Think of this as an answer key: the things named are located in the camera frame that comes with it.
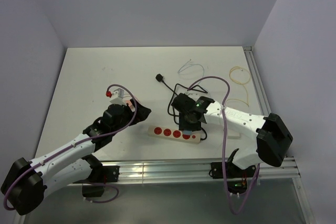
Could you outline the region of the blue charger plug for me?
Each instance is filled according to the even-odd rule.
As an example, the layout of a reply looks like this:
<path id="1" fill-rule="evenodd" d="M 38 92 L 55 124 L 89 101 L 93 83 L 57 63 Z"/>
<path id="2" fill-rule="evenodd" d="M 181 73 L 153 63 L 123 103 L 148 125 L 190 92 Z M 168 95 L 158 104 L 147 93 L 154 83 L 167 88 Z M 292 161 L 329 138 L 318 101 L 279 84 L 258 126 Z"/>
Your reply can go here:
<path id="1" fill-rule="evenodd" d="M 191 134 L 192 134 L 192 131 L 184 130 L 184 131 L 183 131 L 183 134 L 185 134 L 185 135 L 191 135 Z"/>

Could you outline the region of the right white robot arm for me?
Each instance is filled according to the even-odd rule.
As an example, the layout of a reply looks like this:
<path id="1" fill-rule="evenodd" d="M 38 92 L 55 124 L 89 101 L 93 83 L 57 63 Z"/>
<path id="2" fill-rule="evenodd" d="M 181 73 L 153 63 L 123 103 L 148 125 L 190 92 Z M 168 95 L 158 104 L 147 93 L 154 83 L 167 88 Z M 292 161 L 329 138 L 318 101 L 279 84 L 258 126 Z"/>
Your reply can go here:
<path id="1" fill-rule="evenodd" d="M 248 138 L 246 145 L 234 150 L 228 159 L 227 170 L 234 177 L 259 163 L 280 167 L 293 141 L 281 117 L 274 113 L 253 115 L 205 96 L 194 100 L 183 93 L 174 98 L 172 107 L 179 113 L 181 131 L 199 131 L 203 123 L 216 124 Z"/>

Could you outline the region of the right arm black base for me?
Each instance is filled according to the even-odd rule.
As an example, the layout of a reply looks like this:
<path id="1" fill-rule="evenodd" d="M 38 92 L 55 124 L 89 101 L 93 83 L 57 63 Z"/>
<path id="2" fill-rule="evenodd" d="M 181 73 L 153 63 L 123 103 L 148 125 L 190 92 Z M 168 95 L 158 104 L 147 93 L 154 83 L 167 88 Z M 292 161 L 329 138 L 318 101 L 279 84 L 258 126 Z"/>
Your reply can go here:
<path id="1" fill-rule="evenodd" d="M 233 158 L 235 154 L 238 152 L 238 148 L 235 149 L 227 161 L 225 162 L 225 172 L 227 179 L 234 179 L 227 181 L 227 187 L 230 194 L 241 195 L 247 192 L 249 188 L 249 184 L 247 179 L 253 178 L 257 171 L 256 165 L 251 165 L 246 169 L 240 169 L 236 165 L 233 164 Z M 222 162 L 212 162 L 211 169 L 208 175 L 212 179 L 221 179 L 223 178 L 223 167 Z"/>

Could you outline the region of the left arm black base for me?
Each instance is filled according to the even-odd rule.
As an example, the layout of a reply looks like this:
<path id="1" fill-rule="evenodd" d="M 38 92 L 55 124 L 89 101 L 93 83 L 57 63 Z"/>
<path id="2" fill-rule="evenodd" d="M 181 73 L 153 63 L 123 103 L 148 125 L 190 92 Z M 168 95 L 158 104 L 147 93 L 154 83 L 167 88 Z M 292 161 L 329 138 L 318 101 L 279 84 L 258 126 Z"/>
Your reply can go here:
<path id="1" fill-rule="evenodd" d="M 120 166 L 103 166 L 103 164 L 92 154 L 80 159 L 84 165 L 88 165 L 86 173 L 83 174 L 75 184 L 82 184 L 82 196 L 86 201 L 96 204 L 111 202 L 117 198 L 119 189 L 111 183 L 115 183 L 119 178 Z M 98 201 L 95 198 L 103 196 L 106 188 L 113 188 L 115 195 L 108 200 Z"/>

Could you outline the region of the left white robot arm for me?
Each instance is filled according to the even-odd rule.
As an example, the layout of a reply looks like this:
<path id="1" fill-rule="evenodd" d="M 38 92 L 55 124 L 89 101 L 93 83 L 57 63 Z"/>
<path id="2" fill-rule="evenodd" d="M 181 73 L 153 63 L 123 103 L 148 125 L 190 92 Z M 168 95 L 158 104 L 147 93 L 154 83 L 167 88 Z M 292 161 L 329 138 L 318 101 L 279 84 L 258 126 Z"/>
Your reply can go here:
<path id="1" fill-rule="evenodd" d="M 2 186 L 3 206 L 21 216 L 36 209 L 53 192 L 77 181 L 101 183 L 102 164 L 94 153 L 126 128 L 145 121 L 151 109 L 131 99 L 134 106 L 113 102 L 82 133 L 62 147 L 29 161 L 12 164 Z"/>

